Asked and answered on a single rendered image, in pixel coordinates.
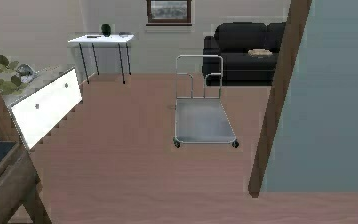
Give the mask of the silver metal platform trolley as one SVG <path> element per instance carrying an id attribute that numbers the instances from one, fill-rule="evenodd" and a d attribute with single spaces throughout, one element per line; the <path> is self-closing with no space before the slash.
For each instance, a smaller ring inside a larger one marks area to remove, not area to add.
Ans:
<path id="1" fill-rule="evenodd" d="M 179 96 L 176 88 L 173 144 L 177 148 L 182 144 L 230 144 L 238 148 L 240 143 L 221 102 L 223 58 L 219 55 L 201 55 L 201 58 L 218 58 L 220 71 L 204 77 L 201 97 L 194 96 L 194 87 L 190 96 Z M 210 76 L 219 77 L 217 97 L 206 96 L 206 81 Z"/>

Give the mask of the brown wooden table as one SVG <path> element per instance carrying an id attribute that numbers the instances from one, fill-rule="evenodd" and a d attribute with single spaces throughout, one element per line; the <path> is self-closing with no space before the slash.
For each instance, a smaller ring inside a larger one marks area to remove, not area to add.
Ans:
<path id="1" fill-rule="evenodd" d="M 0 93 L 0 224 L 8 224 L 21 205 L 33 224 L 52 224 L 39 196 L 39 183 L 33 161 Z"/>

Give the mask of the brown wooden door frame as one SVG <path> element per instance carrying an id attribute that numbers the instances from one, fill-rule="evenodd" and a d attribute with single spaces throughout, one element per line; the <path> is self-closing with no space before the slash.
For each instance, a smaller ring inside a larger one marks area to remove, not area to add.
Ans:
<path id="1" fill-rule="evenodd" d="M 275 74 L 248 183 L 248 193 L 258 198 L 313 0 L 291 0 Z"/>

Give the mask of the white chest of drawers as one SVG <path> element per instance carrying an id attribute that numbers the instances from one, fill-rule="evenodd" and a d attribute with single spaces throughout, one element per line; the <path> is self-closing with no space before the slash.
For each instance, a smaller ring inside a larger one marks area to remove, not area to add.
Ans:
<path id="1" fill-rule="evenodd" d="M 3 97 L 23 144 L 31 150 L 78 104 L 82 94 L 74 66 L 39 71 L 19 93 Z"/>

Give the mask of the green house plant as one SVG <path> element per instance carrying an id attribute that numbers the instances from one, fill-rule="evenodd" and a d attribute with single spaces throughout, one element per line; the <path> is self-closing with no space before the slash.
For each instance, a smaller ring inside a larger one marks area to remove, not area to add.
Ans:
<path id="1" fill-rule="evenodd" d="M 28 83 L 22 83 L 16 72 L 18 61 L 10 61 L 6 56 L 0 55 L 0 93 L 5 95 L 19 95 L 28 86 Z"/>

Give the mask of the beige cushion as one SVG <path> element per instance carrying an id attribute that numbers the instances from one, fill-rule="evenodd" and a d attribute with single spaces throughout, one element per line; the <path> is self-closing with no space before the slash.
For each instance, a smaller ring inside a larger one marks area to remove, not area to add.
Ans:
<path id="1" fill-rule="evenodd" d="M 250 49 L 248 54 L 252 57 L 267 57 L 273 55 L 270 50 L 267 49 Z"/>

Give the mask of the white table with black legs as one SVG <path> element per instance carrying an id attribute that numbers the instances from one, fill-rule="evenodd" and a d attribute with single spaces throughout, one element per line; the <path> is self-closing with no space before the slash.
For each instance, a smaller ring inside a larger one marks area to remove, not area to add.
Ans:
<path id="1" fill-rule="evenodd" d="M 87 35 L 101 35 L 99 38 L 87 38 Z M 104 48 L 115 48 L 118 52 L 117 65 L 120 67 L 120 74 L 122 75 L 122 82 L 125 81 L 125 71 L 127 69 L 128 74 L 131 75 L 131 63 L 130 63 L 130 46 L 129 43 L 134 39 L 135 35 L 131 33 L 122 33 L 122 34 L 111 34 L 109 37 L 105 37 L 103 34 L 85 34 L 80 37 L 68 40 L 68 44 L 77 44 L 79 47 L 80 57 L 82 59 L 84 74 L 87 77 L 87 65 L 85 62 L 85 56 L 83 53 L 83 45 L 88 44 L 94 55 L 96 74 L 99 75 L 99 65 L 97 60 L 97 55 L 95 49 L 97 47 Z"/>

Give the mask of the brown framed window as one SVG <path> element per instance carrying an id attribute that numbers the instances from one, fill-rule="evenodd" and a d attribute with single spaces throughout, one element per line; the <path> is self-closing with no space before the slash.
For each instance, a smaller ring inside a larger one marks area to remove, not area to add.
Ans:
<path id="1" fill-rule="evenodd" d="M 148 25 L 192 25 L 192 0 L 146 0 L 146 6 Z"/>

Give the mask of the silver crumpled foil object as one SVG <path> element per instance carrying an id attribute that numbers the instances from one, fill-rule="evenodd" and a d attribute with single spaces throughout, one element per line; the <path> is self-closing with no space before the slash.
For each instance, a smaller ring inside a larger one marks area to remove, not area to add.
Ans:
<path id="1" fill-rule="evenodd" d="M 19 65 L 16 72 L 18 73 L 22 83 L 31 82 L 37 76 L 36 71 L 28 64 Z"/>

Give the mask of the black sofa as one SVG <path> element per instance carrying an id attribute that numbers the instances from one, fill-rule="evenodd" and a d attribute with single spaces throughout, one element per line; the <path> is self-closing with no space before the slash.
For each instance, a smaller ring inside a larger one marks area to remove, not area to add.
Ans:
<path id="1" fill-rule="evenodd" d="M 203 55 L 223 58 L 223 86 L 271 86 L 285 26 L 285 22 L 220 24 L 213 36 L 204 38 Z M 273 55 L 252 57 L 250 49 L 267 49 Z M 219 71 L 218 58 L 203 58 L 203 76 Z"/>

